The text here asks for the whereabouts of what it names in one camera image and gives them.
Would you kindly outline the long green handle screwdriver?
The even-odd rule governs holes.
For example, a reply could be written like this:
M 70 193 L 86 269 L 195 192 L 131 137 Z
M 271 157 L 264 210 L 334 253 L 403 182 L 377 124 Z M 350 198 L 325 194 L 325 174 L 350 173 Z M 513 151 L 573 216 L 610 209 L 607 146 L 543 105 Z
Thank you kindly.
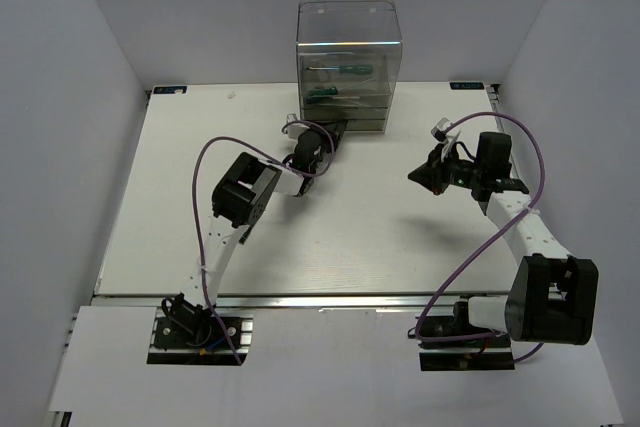
M 305 93 L 303 100 L 307 103 L 318 103 L 328 100 L 360 99 L 363 93 L 359 91 L 339 90 L 337 87 L 316 87 Z

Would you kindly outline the short green handle screwdriver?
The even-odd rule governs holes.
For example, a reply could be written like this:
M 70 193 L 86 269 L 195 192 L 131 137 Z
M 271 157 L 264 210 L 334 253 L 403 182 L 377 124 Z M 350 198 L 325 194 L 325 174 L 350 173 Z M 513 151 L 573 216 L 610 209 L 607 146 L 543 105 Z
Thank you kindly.
M 310 66 L 308 71 L 329 72 L 340 75 L 369 76 L 374 72 L 372 65 L 336 65 L 336 66 Z

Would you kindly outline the clear plastic drawer cabinet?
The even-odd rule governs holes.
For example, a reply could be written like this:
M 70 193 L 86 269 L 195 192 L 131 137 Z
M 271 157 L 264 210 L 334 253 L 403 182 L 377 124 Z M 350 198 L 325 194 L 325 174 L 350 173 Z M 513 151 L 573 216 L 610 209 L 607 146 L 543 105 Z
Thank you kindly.
M 300 117 L 348 132 L 386 129 L 403 55 L 391 0 L 304 0 L 296 64 Z

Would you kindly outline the small black green screwdriver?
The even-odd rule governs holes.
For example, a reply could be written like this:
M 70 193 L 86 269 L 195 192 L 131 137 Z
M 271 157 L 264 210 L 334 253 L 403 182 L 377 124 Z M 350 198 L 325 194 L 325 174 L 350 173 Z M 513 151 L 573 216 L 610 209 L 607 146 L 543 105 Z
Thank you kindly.
M 239 243 L 241 245 L 245 244 L 245 242 L 248 240 L 248 238 L 249 238 L 249 236 L 251 234 L 252 227 L 251 226 L 246 226 L 246 227 L 247 227 L 247 229 L 244 231 L 243 235 L 241 236 L 241 238 L 239 240 Z

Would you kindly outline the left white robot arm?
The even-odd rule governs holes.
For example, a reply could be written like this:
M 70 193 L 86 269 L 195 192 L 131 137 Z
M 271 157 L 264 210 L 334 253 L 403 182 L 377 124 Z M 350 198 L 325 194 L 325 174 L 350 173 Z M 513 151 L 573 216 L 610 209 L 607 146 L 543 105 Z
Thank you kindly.
M 249 143 L 230 136 L 208 140 L 198 154 L 191 181 L 191 203 L 198 243 L 196 268 L 177 296 L 165 298 L 161 309 L 188 345 L 199 346 L 211 334 L 222 276 L 237 246 L 245 243 L 273 194 L 302 197 L 315 179 L 329 170 L 348 122 L 314 123 L 287 117 L 282 132 L 296 141 L 293 151 L 278 160 Z M 232 142 L 247 150 L 238 155 L 213 189 L 212 217 L 204 231 L 198 210 L 198 177 L 204 156 L 217 142 Z

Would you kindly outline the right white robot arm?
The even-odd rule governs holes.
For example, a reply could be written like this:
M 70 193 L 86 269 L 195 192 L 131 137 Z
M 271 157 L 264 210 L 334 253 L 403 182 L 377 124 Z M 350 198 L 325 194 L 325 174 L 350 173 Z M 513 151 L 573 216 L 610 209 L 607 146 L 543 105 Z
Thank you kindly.
M 470 160 L 457 152 L 458 136 L 442 130 L 411 181 L 440 195 L 450 186 L 465 188 L 505 240 L 518 270 L 504 296 L 472 295 L 457 303 L 458 315 L 442 332 L 424 327 L 420 315 L 414 335 L 426 343 L 459 342 L 508 335 L 524 342 L 584 345 L 595 316 L 599 272 L 593 261 L 571 254 L 552 235 L 535 210 L 526 185 L 511 175 L 508 135 L 483 132 Z

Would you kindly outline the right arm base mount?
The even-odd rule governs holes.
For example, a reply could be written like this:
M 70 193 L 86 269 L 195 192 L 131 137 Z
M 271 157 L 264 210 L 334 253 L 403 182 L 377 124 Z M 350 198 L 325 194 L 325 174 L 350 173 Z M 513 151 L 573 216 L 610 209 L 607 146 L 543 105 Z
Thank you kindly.
M 417 343 L 425 372 L 513 371 L 504 295 L 434 294 L 418 312 L 406 337 Z

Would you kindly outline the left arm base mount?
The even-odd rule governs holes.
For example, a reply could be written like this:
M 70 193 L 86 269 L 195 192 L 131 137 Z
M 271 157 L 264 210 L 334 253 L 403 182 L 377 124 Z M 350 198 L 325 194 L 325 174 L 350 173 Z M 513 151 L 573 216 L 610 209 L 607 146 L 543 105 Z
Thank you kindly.
M 221 316 L 182 294 L 161 301 L 152 327 L 148 365 L 239 366 L 251 344 L 252 319 Z

